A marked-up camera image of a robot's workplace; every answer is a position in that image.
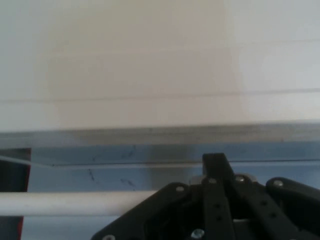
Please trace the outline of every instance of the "black mechanical part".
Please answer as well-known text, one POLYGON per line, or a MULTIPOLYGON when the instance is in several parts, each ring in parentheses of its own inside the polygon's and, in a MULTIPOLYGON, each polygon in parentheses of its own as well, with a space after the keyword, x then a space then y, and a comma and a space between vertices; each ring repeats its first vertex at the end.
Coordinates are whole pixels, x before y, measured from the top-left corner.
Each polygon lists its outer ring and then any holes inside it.
POLYGON ((204 179, 171 183, 91 240, 320 240, 320 191, 285 178, 235 175, 223 153, 203 155, 204 179))

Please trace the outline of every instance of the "white rod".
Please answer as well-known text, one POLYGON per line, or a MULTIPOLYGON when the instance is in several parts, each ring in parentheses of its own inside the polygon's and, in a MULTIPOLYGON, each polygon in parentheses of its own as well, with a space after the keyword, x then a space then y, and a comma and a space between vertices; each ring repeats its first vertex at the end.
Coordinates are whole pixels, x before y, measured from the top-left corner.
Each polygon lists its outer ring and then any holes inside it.
POLYGON ((121 216, 154 193, 1 192, 0 216, 121 216))

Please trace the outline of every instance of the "white pipe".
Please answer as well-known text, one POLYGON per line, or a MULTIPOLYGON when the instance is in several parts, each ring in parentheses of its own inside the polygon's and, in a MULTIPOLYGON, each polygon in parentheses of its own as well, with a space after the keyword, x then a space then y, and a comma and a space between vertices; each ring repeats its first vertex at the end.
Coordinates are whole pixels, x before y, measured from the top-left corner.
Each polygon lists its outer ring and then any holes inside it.
POLYGON ((1 192, 0 216, 121 216, 154 193, 1 192))

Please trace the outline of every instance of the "black plastic bracket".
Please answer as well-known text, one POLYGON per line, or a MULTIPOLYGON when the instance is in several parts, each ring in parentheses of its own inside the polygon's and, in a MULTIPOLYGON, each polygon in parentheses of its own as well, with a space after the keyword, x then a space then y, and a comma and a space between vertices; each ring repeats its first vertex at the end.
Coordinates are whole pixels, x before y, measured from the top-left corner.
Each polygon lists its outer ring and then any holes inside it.
POLYGON ((319 190, 280 177, 263 186, 223 153, 202 160, 202 182, 167 185, 92 240, 320 240, 319 190))

